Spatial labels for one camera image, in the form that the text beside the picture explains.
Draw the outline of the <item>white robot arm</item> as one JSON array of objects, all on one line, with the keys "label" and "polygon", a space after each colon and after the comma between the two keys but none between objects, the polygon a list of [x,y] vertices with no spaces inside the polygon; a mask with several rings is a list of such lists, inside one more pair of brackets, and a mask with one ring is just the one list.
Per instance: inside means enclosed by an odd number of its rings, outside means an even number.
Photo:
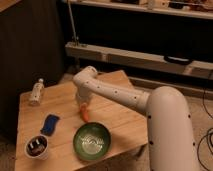
[{"label": "white robot arm", "polygon": [[161,86],[148,93],[98,80],[97,75],[87,66],[73,77],[76,100],[89,102],[95,93],[146,116],[151,171],[200,171],[190,110],[179,90]]}]

